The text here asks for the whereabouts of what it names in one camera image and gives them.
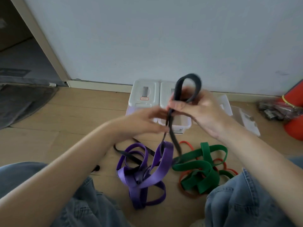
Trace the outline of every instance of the gray floor mat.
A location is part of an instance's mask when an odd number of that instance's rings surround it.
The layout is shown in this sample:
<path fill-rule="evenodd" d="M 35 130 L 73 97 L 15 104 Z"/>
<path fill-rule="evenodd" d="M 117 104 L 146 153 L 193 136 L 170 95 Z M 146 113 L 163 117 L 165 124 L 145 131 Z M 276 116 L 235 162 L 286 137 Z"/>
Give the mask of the gray floor mat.
<path fill-rule="evenodd" d="M 0 129 L 19 122 L 43 107 L 58 87 L 6 84 L 0 87 Z"/>

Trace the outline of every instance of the hand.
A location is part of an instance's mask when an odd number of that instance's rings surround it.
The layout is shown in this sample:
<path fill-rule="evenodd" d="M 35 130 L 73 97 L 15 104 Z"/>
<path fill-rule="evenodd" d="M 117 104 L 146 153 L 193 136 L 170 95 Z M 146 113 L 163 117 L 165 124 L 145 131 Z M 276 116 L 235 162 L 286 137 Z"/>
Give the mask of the hand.
<path fill-rule="evenodd" d="M 154 123 L 153 118 L 166 119 L 167 110 L 159 106 L 137 110 L 133 114 L 111 120 L 104 124 L 115 135 L 115 143 L 130 139 L 144 133 L 168 132 L 169 128 Z"/>
<path fill-rule="evenodd" d="M 184 87 L 181 99 L 188 99 L 194 91 L 193 87 Z M 176 110 L 175 115 L 184 114 L 191 117 L 202 129 L 216 139 L 220 139 L 227 126 L 236 123 L 222 110 L 216 98 L 209 91 L 200 91 L 196 99 L 190 104 L 172 99 L 173 96 L 169 100 L 167 109 Z"/>

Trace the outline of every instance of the yellow band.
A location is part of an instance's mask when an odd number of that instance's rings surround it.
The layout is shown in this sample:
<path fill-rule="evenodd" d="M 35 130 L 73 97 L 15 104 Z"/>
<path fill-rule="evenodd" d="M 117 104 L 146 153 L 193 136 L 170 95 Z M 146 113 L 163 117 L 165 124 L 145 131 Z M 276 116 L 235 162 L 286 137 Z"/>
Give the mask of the yellow band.
<path fill-rule="evenodd" d="M 282 99 L 283 99 L 284 103 L 286 103 L 287 105 L 289 105 L 289 106 L 291 106 L 291 107 L 296 107 L 295 105 L 292 105 L 291 103 L 289 103 L 289 102 L 285 99 L 284 95 L 282 95 Z"/>

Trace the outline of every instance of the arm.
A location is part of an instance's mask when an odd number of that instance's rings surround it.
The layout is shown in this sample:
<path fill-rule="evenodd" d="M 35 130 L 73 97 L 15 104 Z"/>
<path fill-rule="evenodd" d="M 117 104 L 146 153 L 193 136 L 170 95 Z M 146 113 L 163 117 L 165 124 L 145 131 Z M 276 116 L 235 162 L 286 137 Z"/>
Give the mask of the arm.
<path fill-rule="evenodd" d="M 167 127 L 150 119 L 166 118 L 166 110 L 143 109 L 109 121 L 62 156 L 0 199 L 2 226 L 50 226 L 106 151 L 117 142 Z"/>
<path fill-rule="evenodd" d="M 191 87 L 182 90 L 184 98 L 192 94 Z M 170 101 L 169 107 L 176 114 L 192 117 L 202 129 L 229 147 L 294 224 L 303 226 L 303 169 L 225 114 L 208 91 L 201 91 L 191 105 Z"/>

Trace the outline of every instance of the person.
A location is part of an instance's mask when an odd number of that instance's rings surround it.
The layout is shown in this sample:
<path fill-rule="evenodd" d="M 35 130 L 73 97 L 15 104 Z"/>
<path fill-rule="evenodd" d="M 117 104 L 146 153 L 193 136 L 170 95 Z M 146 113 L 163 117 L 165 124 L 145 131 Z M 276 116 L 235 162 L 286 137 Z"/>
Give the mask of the person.
<path fill-rule="evenodd" d="M 182 97 L 193 93 L 182 90 Z M 207 197 L 201 226 L 303 226 L 303 158 L 291 162 L 227 116 L 208 91 L 195 101 L 169 102 L 224 143 L 245 166 L 243 173 Z M 15 163 L 0 168 L 1 226 L 130 226 L 117 204 L 87 177 L 115 143 L 143 133 L 167 132 L 152 118 L 159 107 L 104 123 L 49 165 Z"/>

